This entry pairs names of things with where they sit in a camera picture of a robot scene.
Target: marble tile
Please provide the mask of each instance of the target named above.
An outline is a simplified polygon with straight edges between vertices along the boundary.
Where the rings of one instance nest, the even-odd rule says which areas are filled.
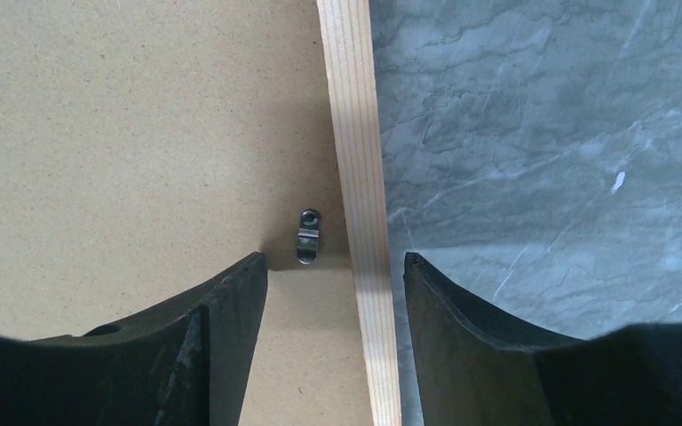
[[[682,321],[682,1],[372,0],[403,253],[542,327]]]

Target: metal clip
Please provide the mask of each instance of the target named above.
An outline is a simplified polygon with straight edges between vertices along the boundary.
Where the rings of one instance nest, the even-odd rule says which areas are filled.
[[[297,237],[297,259],[302,264],[315,261],[320,250],[320,212],[307,209],[299,217],[299,235]]]

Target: wooden strip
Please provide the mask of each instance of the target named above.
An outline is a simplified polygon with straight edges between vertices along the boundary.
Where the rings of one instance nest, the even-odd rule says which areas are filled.
[[[367,0],[318,0],[374,424],[400,425],[383,155]]]

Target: white paint chip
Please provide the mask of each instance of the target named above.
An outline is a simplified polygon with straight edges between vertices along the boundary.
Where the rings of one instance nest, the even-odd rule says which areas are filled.
[[[623,185],[623,180],[625,178],[626,178],[626,172],[625,171],[618,173],[618,176],[615,177],[615,183],[613,184],[613,187],[610,188],[610,193],[617,193],[618,190]]]

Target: dark metal object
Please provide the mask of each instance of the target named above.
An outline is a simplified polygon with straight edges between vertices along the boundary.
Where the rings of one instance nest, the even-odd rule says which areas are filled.
[[[405,270],[427,425],[682,425],[682,324],[585,342],[498,309],[418,254]]]
[[[320,212],[307,209],[299,217],[299,235],[297,237],[297,259],[302,264],[315,261],[320,250]]]
[[[253,253],[82,337],[0,337],[0,424],[236,425],[266,285]]]

